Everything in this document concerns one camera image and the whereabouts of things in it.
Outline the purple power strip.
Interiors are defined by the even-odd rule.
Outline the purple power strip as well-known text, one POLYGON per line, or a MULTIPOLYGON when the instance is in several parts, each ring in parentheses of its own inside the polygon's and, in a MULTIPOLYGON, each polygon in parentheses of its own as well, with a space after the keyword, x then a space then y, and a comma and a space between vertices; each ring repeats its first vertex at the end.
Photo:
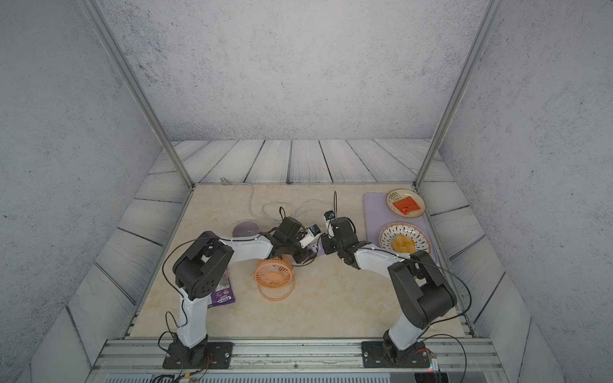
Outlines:
POLYGON ((320 257, 326 254, 321 241, 317 243, 315 250, 316 250, 316 253, 315 253, 316 257, 320 257))

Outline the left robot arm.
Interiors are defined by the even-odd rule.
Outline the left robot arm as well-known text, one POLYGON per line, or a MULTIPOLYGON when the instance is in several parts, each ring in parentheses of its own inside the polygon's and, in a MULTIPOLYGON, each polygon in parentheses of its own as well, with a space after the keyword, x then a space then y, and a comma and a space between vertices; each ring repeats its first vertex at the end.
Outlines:
POLYGON ((172 332, 172 343, 166 350, 167 357, 176 359, 171 365, 204 357, 208 343, 208 297, 230 264, 248 260, 282 261, 285 255, 301 262, 314 254, 310 246, 316 245, 320 236, 318 226, 305 227, 298 220, 285 217, 271 231, 253 236, 224 238, 205 231, 190 241, 190 247, 172 266, 180 295, 181 324, 172 332))

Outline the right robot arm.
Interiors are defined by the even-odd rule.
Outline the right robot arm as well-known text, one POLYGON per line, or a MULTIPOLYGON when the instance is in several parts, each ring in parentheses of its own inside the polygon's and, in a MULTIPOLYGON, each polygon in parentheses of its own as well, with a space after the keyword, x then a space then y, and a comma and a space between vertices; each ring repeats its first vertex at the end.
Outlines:
POLYGON ((398 363, 417 353, 422 348, 418 339, 458 303, 445 271, 428 252, 402 257, 359 240, 347 217, 329 217, 326 225, 327 234, 322 239, 325 253, 335 252, 347 265, 389 279, 394 288, 402 314, 383 335, 386 357, 398 363))

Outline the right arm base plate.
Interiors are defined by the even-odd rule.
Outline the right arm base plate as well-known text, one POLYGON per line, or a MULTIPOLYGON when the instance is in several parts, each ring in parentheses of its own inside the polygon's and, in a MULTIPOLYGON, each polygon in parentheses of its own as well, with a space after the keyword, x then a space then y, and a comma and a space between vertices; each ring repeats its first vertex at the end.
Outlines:
POLYGON ((431 369, 432 360, 424 342, 416 342, 400 350, 394 343, 366 341, 361 343, 362 365, 367 369, 406 368, 431 369))

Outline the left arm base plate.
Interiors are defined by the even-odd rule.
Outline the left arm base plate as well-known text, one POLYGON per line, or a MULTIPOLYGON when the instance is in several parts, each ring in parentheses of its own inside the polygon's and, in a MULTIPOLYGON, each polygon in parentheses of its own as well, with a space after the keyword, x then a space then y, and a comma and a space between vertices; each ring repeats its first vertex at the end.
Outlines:
POLYGON ((227 370, 230 367, 232 342, 203 342, 189 349, 179 340, 169 345, 162 363, 165 370, 227 370))

